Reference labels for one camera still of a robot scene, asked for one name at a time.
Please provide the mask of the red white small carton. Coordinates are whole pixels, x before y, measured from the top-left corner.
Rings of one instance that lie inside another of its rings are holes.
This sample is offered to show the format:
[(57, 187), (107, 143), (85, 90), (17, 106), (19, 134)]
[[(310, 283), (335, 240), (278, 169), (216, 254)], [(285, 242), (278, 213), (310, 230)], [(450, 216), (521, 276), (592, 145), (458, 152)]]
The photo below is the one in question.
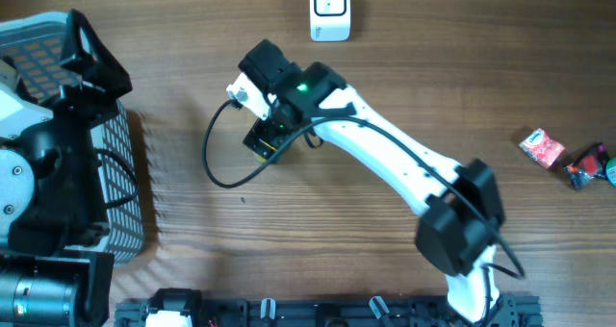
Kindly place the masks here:
[(552, 139), (548, 133), (538, 128), (527, 136), (519, 147), (542, 167), (550, 168), (563, 154), (565, 147)]

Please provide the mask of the black red snack packet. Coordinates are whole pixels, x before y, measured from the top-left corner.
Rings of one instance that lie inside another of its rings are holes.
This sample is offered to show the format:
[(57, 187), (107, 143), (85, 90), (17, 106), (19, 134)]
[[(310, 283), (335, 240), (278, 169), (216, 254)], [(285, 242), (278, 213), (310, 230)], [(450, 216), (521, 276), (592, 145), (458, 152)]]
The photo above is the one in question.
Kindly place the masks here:
[(607, 180), (606, 166), (610, 156), (602, 142), (587, 148), (575, 161), (564, 166), (572, 188), (579, 191), (592, 180)]

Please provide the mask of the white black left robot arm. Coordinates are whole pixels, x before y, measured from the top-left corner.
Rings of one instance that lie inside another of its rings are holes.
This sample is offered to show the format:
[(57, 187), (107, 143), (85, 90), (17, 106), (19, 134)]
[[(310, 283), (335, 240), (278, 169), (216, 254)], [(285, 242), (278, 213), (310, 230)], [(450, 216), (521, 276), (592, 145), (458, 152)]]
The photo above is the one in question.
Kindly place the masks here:
[(76, 83), (36, 98), (16, 61), (1, 59), (1, 322), (5, 326), (102, 326), (110, 315), (115, 257), (99, 249), (109, 210), (99, 169), (114, 156), (92, 130), (116, 118), (128, 72), (86, 16), (65, 17), (59, 58)]

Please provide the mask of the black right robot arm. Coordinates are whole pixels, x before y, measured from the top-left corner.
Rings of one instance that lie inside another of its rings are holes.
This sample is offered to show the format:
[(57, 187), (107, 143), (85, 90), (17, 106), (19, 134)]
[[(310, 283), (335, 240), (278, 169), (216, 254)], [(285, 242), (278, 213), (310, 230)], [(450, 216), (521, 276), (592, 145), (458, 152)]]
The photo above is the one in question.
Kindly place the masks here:
[(501, 195), (492, 168), (438, 154), (379, 115), (324, 63), (302, 69), (264, 39), (240, 61), (231, 99), (257, 121), (244, 145), (265, 165), (276, 163), (297, 138), (316, 137), (359, 161), (391, 187), (418, 217), (415, 245), (447, 280), (447, 302), (465, 322), (489, 324), (500, 292), (494, 283), (502, 248), (521, 278), (524, 270), (504, 241)]

